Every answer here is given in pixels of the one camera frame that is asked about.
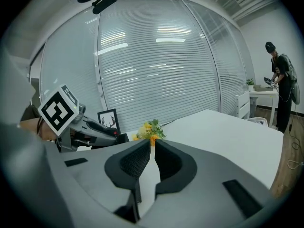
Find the black t-shirt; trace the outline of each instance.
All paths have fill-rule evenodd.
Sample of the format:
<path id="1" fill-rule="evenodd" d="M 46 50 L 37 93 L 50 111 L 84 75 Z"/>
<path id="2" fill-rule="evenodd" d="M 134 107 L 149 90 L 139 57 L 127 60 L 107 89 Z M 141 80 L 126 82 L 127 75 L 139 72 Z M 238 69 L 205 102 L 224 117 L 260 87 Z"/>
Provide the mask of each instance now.
<path id="1" fill-rule="evenodd" d="M 276 73 L 279 77 L 280 75 L 285 75 L 284 78 L 279 82 L 279 85 L 289 84 L 289 76 L 286 73 L 288 71 L 288 63 L 286 62 L 283 56 L 279 56 L 278 60 L 273 62 L 273 58 L 271 59 L 272 64 L 272 72 Z"/>

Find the window blind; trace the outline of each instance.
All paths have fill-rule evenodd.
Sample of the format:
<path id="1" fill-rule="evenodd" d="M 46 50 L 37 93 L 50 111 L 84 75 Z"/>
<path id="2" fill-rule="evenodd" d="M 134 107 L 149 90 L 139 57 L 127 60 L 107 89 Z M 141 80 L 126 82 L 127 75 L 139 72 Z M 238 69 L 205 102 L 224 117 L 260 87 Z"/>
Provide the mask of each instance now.
<path id="1" fill-rule="evenodd" d="M 236 95 L 246 90 L 246 75 L 238 48 L 225 20 L 217 13 L 186 1 L 206 33 L 218 69 L 222 112 L 236 115 Z"/>
<path id="2" fill-rule="evenodd" d="M 80 103 L 85 114 L 98 121 L 102 111 L 96 84 L 94 39 L 97 16 L 87 9 L 59 27 L 45 45 L 40 79 L 41 98 L 61 84 L 66 84 Z"/>
<path id="3" fill-rule="evenodd" d="M 255 79 L 255 72 L 254 72 L 254 68 L 253 68 L 253 64 L 252 64 L 252 60 L 251 60 L 251 56 L 250 56 L 250 52 L 249 49 L 247 47 L 246 41 L 241 33 L 241 31 L 239 31 L 234 25 L 232 25 L 230 22 L 228 22 L 228 26 L 232 31 L 232 34 L 235 38 L 237 47 L 241 53 L 242 59 L 243 59 L 243 63 L 245 66 L 245 71 L 246 71 L 246 77 L 247 79 L 253 79 L 254 82 L 256 81 Z"/>
<path id="4" fill-rule="evenodd" d="M 101 13 L 96 54 L 122 132 L 219 110 L 210 48 L 180 0 L 118 0 Z"/>

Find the baseboard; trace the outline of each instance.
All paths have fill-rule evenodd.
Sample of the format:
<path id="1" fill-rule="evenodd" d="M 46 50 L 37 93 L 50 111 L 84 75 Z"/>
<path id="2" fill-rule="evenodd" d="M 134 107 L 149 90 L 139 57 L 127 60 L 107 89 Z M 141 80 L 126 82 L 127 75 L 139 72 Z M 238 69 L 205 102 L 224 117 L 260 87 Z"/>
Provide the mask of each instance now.
<path id="1" fill-rule="evenodd" d="M 257 105 L 258 108 L 261 108 L 261 109 L 267 109 L 267 110 L 271 110 L 271 107 L 270 106 L 264 106 L 264 105 Z M 304 114 L 303 113 L 300 113 L 300 112 L 295 112 L 295 111 L 291 111 L 290 112 L 292 115 L 298 115 L 298 116 L 301 116 L 301 117 L 304 117 Z"/>

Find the flower bouquet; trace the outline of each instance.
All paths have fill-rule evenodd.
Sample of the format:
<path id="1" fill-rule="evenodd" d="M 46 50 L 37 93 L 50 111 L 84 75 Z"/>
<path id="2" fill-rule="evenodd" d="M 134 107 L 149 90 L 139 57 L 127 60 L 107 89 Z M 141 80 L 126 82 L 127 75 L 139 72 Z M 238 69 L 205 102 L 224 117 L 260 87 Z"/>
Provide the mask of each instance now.
<path id="1" fill-rule="evenodd" d="M 132 135 L 133 140 L 150 139 L 151 146 L 153 147 L 155 146 L 155 140 L 162 139 L 163 137 L 166 137 L 166 135 L 163 134 L 162 126 L 158 125 L 157 119 L 145 122 L 144 125 L 138 129 L 137 134 Z"/>

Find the white vase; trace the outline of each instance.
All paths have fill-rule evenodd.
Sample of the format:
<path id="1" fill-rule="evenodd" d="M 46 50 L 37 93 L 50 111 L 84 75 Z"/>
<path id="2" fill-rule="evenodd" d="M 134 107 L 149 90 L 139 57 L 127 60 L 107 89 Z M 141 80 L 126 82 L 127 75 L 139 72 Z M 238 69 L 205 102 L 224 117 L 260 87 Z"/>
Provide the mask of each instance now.
<path id="1" fill-rule="evenodd" d="M 249 91 L 254 91 L 254 89 L 253 89 L 253 85 L 251 85 L 251 86 L 250 86 L 250 85 L 248 85 L 248 90 L 249 90 Z"/>

